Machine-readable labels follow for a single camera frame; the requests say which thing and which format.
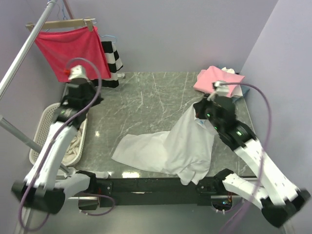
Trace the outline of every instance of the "white cloth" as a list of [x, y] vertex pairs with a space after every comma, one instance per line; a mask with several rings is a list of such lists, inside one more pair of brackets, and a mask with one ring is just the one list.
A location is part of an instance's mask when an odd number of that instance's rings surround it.
[[183, 185], [197, 184], [209, 171], [216, 134], [209, 121], [195, 117], [192, 105], [171, 131], [126, 135], [112, 159], [145, 171], [176, 174]]
[[[234, 69], [230, 68], [230, 69], [227, 69], [226, 67], [222, 68], [221, 69], [222, 71], [225, 71], [227, 73], [231, 73], [231, 74], [235, 74], [235, 71]], [[240, 85], [237, 85], [234, 90], [232, 91], [232, 94], [231, 94], [231, 97], [232, 98], [240, 98], [243, 96], [243, 92], [242, 92], [242, 89], [240, 87]]]
[[74, 137], [74, 139], [70, 142], [70, 145], [68, 146], [65, 156], [62, 160], [62, 163], [65, 165], [69, 165], [71, 161], [73, 161], [78, 153], [79, 153], [79, 146], [81, 142], [81, 134], [82, 134], [82, 126], [84, 126], [84, 122], [80, 126], [79, 130], [77, 131], [77, 135]]

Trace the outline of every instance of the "black metal frame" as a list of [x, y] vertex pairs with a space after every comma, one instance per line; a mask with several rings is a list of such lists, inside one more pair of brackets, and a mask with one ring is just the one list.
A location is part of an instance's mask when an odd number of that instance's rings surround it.
[[[180, 178], [109, 178], [98, 179], [101, 194], [111, 196], [116, 205], [197, 204], [211, 206], [211, 196], [217, 192], [213, 177], [203, 178], [197, 185], [181, 184]], [[101, 198], [100, 207], [111, 207], [111, 201]]]

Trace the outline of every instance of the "gray marble surface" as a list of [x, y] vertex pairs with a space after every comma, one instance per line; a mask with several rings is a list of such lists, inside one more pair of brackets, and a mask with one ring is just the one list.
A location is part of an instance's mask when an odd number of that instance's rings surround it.
[[[200, 101], [201, 92], [193, 89], [198, 73], [126, 73], [115, 89], [102, 88], [104, 101], [90, 109], [79, 170], [105, 171], [114, 178], [175, 177], [146, 172], [111, 159], [120, 140], [127, 134], [140, 135], [169, 131], [189, 106]], [[239, 120], [252, 127], [246, 102], [236, 102]], [[254, 174], [217, 136], [214, 140], [210, 171], [214, 176], [224, 168], [240, 176]]]

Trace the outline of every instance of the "black and white checkered cloth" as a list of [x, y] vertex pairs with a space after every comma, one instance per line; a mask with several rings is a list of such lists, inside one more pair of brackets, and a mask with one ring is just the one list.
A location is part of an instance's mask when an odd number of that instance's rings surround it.
[[[121, 62], [115, 45], [111, 41], [102, 41], [101, 43], [103, 46], [109, 71], [111, 72], [110, 79], [102, 80], [102, 87], [116, 88], [119, 85], [117, 71], [119, 71], [123, 67], [123, 64]], [[97, 79], [93, 80], [92, 83], [95, 86], [98, 86]]]

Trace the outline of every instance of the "clothes rack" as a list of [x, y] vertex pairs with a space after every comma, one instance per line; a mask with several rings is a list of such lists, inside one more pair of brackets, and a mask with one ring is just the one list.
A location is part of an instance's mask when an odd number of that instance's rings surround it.
[[[40, 16], [37, 24], [32, 29], [32, 31], [29, 34], [28, 38], [26, 39], [24, 45], [21, 47], [20, 51], [18, 52], [18, 54], [16, 55], [15, 59], [13, 60], [11, 66], [9, 67], [7, 72], [5, 73], [3, 79], [0, 82], [0, 100], [3, 97], [6, 89], [10, 85], [14, 75], [18, 71], [21, 63], [25, 59], [25, 57], [26, 57], [30, 47], [34, 43], [38, 33], [40, 32], [40, 30], [42, 29], [44, 23], [46, 22], [46, 20], [48, 19], [49, 15], [51, 14], [52, 9], [56, 5], [57, 1], [58, 0], [51, 0], [51, 1], [49, 1], [47, 3], [47, 6], [44, 9], [42, 15]], [[36, 152], [40, 153], [41, 147], [38, 144], [36, 144], [32, 139], [27, 137], [24, 133], [22, 133], [19, 129], [17, 129], [13, 124], [11, 124], [9, 121], [7, 121], [5, 118], [3, 118], [2, 115], [0, 115], [0, 126], [2, 128], [4, 128], [5, 130], [7, 130], [12, 135], [14, 135], [19, 140], [21, 140], [24, 144], [29, 146], [31, 149], [33, 149]], [[63, 164], [61, 164], [60, 169], [62, 171], [64, 171], [66, 174], [69, 174], [71, 172], [71, 170], [69, 168], [67, 168]]]

